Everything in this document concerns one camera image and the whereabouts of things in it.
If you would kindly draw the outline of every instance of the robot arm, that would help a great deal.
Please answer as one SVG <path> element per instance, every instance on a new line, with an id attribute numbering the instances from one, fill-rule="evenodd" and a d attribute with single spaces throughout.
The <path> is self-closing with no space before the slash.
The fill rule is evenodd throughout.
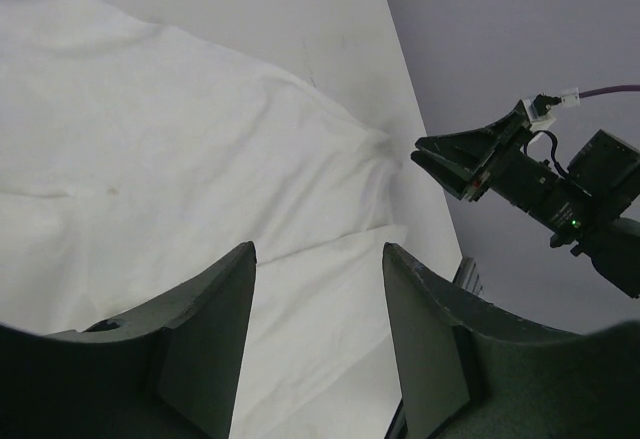
<path id="1" fill-rule="evenodd" d="M 628 87 L 521 100 L 485 128 L 421 138 L 411 158 L 460 200 L 477 201 L 494 190 L 550 229 L 551 247 L 576 243 L 574 256 L 588 255 L 602 276 L 637 298 L 640 223 L 620 215 L 640 194 L 640 153 L 600 130 L 565 171 L 555 158 L 557 138 L 540 127 L 553 122 L 548 113 L 559 104 L 635 90 Z M 527 155 L 527 145 L 542 133 L 552 140 L 555 170 L 548 160 L 538 162 Z"/>

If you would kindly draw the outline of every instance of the wrinkled white fabric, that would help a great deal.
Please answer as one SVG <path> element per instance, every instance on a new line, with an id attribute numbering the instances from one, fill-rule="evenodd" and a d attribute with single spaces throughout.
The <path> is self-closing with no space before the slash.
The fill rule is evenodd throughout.
<path id="1" fill-rule="evenodd" d="M 387 137 L 274 66 L 98 0 L 0 0 L 0 164 L 16 327 L 86 328 L 256 243 L 235 437 L 389 333 Z"/>
<path id="2" fill-rule="evenodd" d="M 232 438 L 266 435 L 391 334 L 381 251 L 405 235 L 381 227 L 258 268 Z"/>

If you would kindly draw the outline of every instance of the white table surface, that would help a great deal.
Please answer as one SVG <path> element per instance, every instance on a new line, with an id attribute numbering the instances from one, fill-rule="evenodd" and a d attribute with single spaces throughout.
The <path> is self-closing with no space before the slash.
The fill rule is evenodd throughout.
<path id="1" fill-rule="evenodd" d="M 374 127 L 392 119 L 403 166 L 392 201 L 396 221 L 409 226 L 405 247 L 453 277 L 461 255 L 444 194 L 409 160 L 424 125 L 386 0 L 105 1 L 280 66 Z M 383 437 L 399 398 L 388 340 L 269 439 Z"/>

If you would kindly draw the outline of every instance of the white connector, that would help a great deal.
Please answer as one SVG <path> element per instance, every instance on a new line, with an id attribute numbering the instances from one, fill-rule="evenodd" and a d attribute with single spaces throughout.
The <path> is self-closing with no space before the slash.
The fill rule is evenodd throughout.
<path id="1" fill-rule="evenodd" d="M 558 97 L 562 100 L 562 107 L 575 107 L 580 105 L 580 91 L 577 87 L 562 91 Z"/>
<path id="2" fill-rule="evenodd" d="M 524 107 L 527 111 L 529 121 L 531 122 L 531 132 L 546 131 L 554 122 L 556 122 L 556 118 L 551 114 L 551 108 L 549 106 L 547 106 L 548 112 L 544 115 L 539 116 L 535 108 L 533 107 L 533 101 L 535 97 L 522 100 L 522 103 L 524 104 Z M 575 107 L 580 105 L 580 92 L 578 91 L 577 87 L 566 89 L 557 96 L 553 97 L 557 97 L 562 101 L 559 104 L 562 107 Z M 530 144 L 537 141 L 539 137 L 540 135 L 534 137 L 531 140 Z"/>

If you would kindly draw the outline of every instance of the gray wall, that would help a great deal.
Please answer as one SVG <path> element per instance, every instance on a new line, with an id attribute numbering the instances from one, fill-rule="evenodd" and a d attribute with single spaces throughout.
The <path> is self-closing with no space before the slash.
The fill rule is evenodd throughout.
<path id="1" fill-rule="evenodd" d="M 485 126 L 540 92 L 640 83 L 640 0 L 389 4 L 430 135 Z M 600 128 L 640 147 L 640 94 L 588 99 L 556 116 L 565 165 Z M 532 147 L 539 158 L 548 151 L 544 138 Z M 640 219 L 639 202 L 629 217 Z M 588 258 L 550 249 L 550 233 L 494 193 L 449 204 L 488 300 L 577 332 L 640 318 L 640 302 L 600 278 Z"/>

